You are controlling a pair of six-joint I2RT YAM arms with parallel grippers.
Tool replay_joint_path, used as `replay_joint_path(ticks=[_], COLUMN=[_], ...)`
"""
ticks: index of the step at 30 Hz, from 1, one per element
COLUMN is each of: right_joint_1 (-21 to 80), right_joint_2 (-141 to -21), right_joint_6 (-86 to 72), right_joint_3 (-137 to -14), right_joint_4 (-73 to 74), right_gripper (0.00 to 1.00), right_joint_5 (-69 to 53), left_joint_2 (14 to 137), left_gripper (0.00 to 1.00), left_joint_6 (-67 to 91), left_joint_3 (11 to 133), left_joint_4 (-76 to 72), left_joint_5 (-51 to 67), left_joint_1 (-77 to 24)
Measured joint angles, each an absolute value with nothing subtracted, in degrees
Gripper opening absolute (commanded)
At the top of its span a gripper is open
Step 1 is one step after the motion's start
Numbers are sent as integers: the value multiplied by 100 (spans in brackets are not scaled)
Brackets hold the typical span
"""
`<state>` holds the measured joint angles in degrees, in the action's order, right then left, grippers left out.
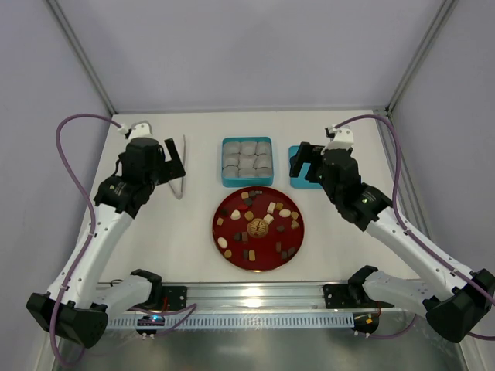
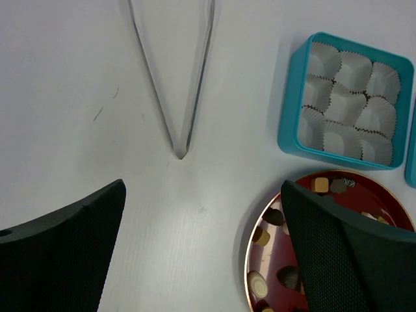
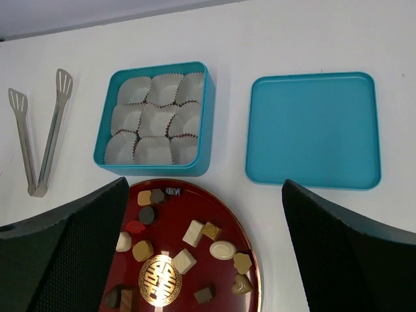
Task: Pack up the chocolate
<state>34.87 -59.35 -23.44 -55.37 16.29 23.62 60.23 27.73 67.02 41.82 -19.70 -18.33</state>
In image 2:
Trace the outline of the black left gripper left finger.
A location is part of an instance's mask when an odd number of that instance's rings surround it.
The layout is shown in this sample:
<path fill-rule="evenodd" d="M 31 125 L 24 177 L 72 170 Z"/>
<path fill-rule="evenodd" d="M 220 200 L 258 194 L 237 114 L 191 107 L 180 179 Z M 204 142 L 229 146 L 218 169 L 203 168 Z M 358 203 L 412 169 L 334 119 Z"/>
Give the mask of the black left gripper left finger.
<path fill-rule="evenodd" d="M 121 179 L 1 230 L 2 311 L 97 311 L 125 207 Z"/>

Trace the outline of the silver metal tongs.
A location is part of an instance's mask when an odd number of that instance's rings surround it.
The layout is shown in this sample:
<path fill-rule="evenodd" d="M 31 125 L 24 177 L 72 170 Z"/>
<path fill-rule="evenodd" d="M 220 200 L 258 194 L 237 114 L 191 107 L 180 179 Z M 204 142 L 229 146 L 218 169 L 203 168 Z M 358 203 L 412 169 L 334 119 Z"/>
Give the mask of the silver metal tongs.
<path fill-rule="evenodd" d="M 149 80 L 177 159 L 189 152 L 215 10 L 215 1 L 129 2 Z"/>

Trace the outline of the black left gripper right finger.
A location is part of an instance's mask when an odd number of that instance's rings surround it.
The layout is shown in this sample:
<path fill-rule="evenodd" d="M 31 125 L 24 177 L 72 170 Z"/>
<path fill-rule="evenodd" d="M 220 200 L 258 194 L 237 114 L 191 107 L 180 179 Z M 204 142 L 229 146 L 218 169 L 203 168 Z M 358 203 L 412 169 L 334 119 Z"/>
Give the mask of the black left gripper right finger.
<path fill-rule="evenodd" d="M 414 311 L 415 233 L 286 180 L 281 204 L 310 311 Z"/>

